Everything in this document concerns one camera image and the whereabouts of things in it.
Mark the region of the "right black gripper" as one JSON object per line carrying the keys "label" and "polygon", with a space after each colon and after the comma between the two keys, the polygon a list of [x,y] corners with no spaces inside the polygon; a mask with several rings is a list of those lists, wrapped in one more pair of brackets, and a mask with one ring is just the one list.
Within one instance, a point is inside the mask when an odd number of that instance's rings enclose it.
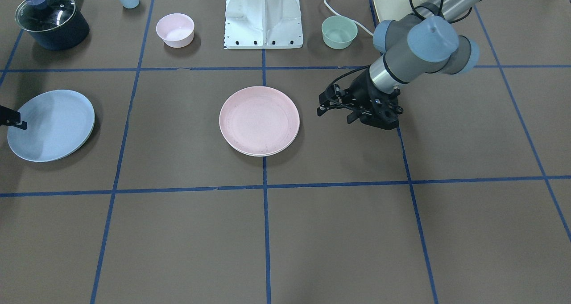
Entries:
{"label": "right black gripper", "polygon": [[4,106],[0,106],[0,125],[27,130],[27,122],[21,120],[20,112]]}

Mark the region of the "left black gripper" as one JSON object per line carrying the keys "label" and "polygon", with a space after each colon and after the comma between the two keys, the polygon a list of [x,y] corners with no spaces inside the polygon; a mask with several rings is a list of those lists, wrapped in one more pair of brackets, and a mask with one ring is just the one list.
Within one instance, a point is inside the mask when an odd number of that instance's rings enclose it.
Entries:
{"label": "left black gripper", "polygon": [[[341,79],[353,73],[360,72],[346,89],[337,84]],[[317,116],[323,116],[333,109],[347,109],[347,123],[360,121],[362,124],[391,131],[399,127],[399,116],[404,109],[398,104],[401,94],[400,86],[389,88],[388,93],[377,89],[371,77],[369,68],[353,69],[335,78],[319,95]]]}

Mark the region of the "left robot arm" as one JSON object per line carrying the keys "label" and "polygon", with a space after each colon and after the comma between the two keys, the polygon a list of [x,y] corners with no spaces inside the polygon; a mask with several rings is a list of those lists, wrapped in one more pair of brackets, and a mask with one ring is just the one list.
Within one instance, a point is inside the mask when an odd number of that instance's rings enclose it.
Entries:
{"label": "left robot arm", "polygon": [[400,87],[424,73],[469,72],[480,50],[471,39],[460,36],[453,23],[471,13],[481,0],[427,0],[411,4],[400,20],[384,20],[373,34],[373,46],[381,57],[358,68],[359,76],[343,90],[334,80],[319,95],[317,115],[347,109],[347,123],[359,120],[370,127],[390,131],[399,126],[403,109],[398,104]]}

